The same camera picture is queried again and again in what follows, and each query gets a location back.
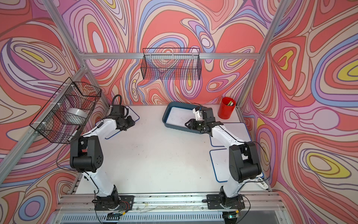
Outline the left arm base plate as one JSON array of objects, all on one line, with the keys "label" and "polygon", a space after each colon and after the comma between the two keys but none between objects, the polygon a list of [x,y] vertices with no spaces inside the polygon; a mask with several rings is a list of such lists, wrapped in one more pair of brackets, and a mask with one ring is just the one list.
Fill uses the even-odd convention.
[{"label": "left arm base plate", "polygon": [[99,197],[92,200],[95,211],[130,211],[134,203],[133,195],[122,195],[118,197]]}]

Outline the teal plastic storage box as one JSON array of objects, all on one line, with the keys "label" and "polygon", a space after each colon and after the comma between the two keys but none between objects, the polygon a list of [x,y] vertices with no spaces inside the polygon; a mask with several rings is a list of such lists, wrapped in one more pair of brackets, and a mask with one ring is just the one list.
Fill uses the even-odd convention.
[{"label": "teal plastic storage box", "polygon": [[191,130],[185,126],[190,119],[195,119],[193,109],[199,107],[198,104],[187,104],[181,102],[171,102],[166,107],[162,122],[165,127],[200,134],[198,130]]}]

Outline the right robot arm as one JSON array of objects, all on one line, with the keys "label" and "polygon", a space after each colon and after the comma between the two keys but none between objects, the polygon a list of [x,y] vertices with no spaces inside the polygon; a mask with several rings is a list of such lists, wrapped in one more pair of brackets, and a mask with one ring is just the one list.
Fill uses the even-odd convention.
[{"label": "right robot arm", "polygon": [[193,113],[195,118],[186,122],[185,126],[190,130],[209,134],[228,151],[230,177],[220,189],[220,200],[228,202],[237,199],[240,191],[248,183],[256,183],[262,189],[268,189],[266,181],[261,178],[262,167],[255,143],[240,139],[222,122],[216,121],[212,108],[197,106]]}]

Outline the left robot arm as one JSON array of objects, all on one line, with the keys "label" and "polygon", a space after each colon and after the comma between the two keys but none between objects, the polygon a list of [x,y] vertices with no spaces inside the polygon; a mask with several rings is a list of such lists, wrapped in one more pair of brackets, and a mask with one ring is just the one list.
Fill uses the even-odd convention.
[{"label": "left robot arm", "polygon": [[101,141],[115,130],[126,131],[135,125],[129,115],[129,108],[113,105],[110,114],[104,117],[92,130],[79,136],[70,145],[70,166],[92,184],[96,202],[118,204],[120,197],[115,184],[111,183],[105,171]]}]

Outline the blue whiteboard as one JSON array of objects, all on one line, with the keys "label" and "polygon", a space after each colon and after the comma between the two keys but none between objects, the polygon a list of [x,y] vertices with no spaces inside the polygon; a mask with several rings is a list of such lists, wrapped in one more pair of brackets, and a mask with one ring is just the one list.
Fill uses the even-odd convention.
[{"label": "blue whiteboard", "polygon": [[167,115],[167,118],[165,119],[165,124],[175,129],[179,129],[179,128],[187,129],[185,124],[191,119],[195,119],[193,109],[172,107],[169,110],[169,114]]},{"label": "blue whiteboard", "polygon": [[[135,123],[139,119],[139,116],[131,108],[129,108],[129,115],[132,116],[132,119],[135,121]],[[116,127],[117,125],[115,120],[106,119],[104,117],[96,126],[95,134],[99,137],[99,139],[109,139],[112,136],[118,134],[119,132],[122,132],[120,130],[117,130]]]},{"label": "blue whiteboard", "polygon": [[[233,135],[238,137],[243,141],[251,141],[251,137],[249,135],[248,129],[244,123],[240,122],[224,122],[224,126],[228,131],[230,131]],[[212,147],[221,147],[224,148],[224,145],[221,142],[213,137],[210,137],[210,142]]]},{"label": "blue whiteboard", "polygon": [[214,170],[216,181],[219,183],[227,182],[231,176],[229,171],[229,157],[227,149],[210,150],[210,158]]}]

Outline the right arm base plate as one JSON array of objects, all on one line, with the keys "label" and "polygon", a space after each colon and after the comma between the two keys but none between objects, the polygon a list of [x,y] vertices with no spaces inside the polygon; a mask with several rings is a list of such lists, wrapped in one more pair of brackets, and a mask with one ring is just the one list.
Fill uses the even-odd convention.
[{"label": "right arm base plate", "polygon": [[203,202],[207,204],[210,210],[235,209],[241,211],[245,209],[245,203],[242,195],[228,198],[223,193],[208,194],[207,198],[204,199]]}]

